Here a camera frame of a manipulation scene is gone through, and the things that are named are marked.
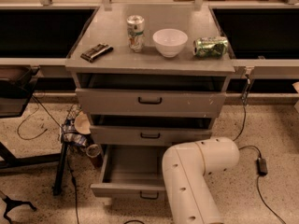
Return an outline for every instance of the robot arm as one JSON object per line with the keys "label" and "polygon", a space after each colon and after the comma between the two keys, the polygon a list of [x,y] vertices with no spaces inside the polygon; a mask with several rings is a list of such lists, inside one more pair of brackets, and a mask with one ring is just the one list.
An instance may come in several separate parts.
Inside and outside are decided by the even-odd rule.
{"label": "robot arm", "polygon": [[204,175],[231,168],[238,160],[238,148],[228,138],[175,145],[164,153],[164,183],[176,224],[223,223]]}

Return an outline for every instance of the paper cup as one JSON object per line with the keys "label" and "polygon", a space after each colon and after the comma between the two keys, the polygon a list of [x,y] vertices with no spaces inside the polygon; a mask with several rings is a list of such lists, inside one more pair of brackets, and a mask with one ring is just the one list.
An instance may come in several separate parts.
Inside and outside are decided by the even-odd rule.
{"label": "paper cup", "polygon": [[101,148],[98,145],[90,145],[86,149],[87,157],[95,168],[101,167],[103,164],[101,156]]}

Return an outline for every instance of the silver can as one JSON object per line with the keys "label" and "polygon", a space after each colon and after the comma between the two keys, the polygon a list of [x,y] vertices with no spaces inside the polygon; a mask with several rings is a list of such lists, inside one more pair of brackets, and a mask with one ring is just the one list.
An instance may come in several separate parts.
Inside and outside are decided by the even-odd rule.
{"label": "silver can", "polygon": [[134,52],[140,52],[144,47],[144,18],[132,15],[127,19],[129,47]]}

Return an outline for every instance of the cable connector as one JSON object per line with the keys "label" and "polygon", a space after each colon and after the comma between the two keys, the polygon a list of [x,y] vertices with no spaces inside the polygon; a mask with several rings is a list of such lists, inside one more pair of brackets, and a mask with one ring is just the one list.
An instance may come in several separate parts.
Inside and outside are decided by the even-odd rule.
{"label": "cable connector", "polygon": [[258,173],[261,176],[267,175],[268,174],[268,169],[267,169],[267,162],[265,159],[263,158],[259,158],[256,161],[257,165],[258,165]]}
{"label": "cable connector", "polygon": [[254,71],[254,66],[244,67],[243,74],[242,74],[241,78],[251,78],[253,71]]}

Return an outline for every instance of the terrazzo floor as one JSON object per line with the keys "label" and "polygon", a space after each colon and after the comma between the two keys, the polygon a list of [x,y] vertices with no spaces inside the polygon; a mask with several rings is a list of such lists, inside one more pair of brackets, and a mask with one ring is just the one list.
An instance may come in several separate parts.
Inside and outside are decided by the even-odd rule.
{"label": "terrazzo floor", "polygon": [[[63,123],[76,99],[40,98],[59,123]],[[26,157],[60,151],[58,125],[43,110],[35,112],[37,104],[27,106],[21,118],[0,119],[1,141],[17,156]],[[239,147],[254,145],[266,158],[269,174],[260,178],[260,190],[266,203],[288,224],[299,223],[299,114],[291,104],[251,104],[246,108],[245,129],[235,141]],[[47,131],[35,140],[20,139],[16,131],[20,123],[34,115],[20,127],[23,138]],[[242,105],[227,103],[213,128],[215,136],[234,139],[241,130]],[[281,223],[262,203],[257,191],[257,152],[253,148],[240,151],[239,164],[225,172],[205,177],[214,200],[226,224]],[[138,219],[145,224],[173,224],[167,200],[114,199],[112,205],[94,197],[89,189],[96,183],[100,169],[93,168],[86,155],[79,151],[68,154],[70,166],[78,185],[78,220],[81,224],[123,224]],[[69,224],[77,223],[75,191],[71,174],[64,169],[62,193],[52,195],[57,163],[0,171],[0,190],[16,200],[30,201],[36,207],[13,209],[9,216],[13,223]],[[0,200],[0,213],[5,211]],[[0,223],[8,223],[0,217]]]}

